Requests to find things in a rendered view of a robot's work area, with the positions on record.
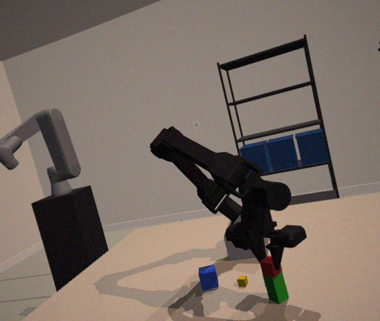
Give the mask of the blue block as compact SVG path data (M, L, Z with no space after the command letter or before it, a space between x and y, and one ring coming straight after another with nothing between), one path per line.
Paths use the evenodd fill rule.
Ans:
M214 264L199 267L199 280L202 290L218 288L218 280Z

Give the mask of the yellow cube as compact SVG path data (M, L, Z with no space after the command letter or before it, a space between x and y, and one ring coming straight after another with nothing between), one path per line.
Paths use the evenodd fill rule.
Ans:
M248 284L247 276L239 276L237 279L239 287L246 287Z

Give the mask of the green block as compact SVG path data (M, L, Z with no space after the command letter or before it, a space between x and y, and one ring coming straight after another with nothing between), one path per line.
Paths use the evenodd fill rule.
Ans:
M268 289L274 290L275 292L285 286L283 272L280 272L276 277L263 275L263 279L264 279L265 287L267 287Z
M266 289L268 291L269 300L276 302L279 305L288 298L288 292L287 292L286 286L280 288L276 292L268 288Z

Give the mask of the red block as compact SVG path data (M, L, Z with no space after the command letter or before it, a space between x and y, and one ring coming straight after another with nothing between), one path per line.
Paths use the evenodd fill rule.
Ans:
M269 255L260 261L260 265L264 276L276 277L280 272L282 272L282 266L280 266L278 271L275 270L272 262L272 256Z

